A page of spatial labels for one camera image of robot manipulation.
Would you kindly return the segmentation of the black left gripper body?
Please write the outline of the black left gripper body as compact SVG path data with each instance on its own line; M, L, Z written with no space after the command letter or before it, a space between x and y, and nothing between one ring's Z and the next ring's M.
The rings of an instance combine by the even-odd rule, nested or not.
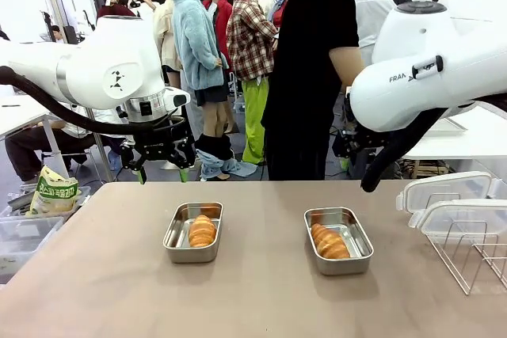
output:
M133 135L135 150L145 161L185 161L181 146L189 140L186 118L162 118L151 129Z

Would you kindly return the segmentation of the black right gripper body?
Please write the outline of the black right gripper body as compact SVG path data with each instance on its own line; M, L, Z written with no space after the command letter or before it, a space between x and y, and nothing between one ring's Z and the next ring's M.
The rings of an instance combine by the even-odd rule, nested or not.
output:
M353 114L351 91L347 90L341 102L340 127L337 129L332 149L340 158L351 158L363 151L371 151L376 157L383 156L390 134L372 131L359 123Z

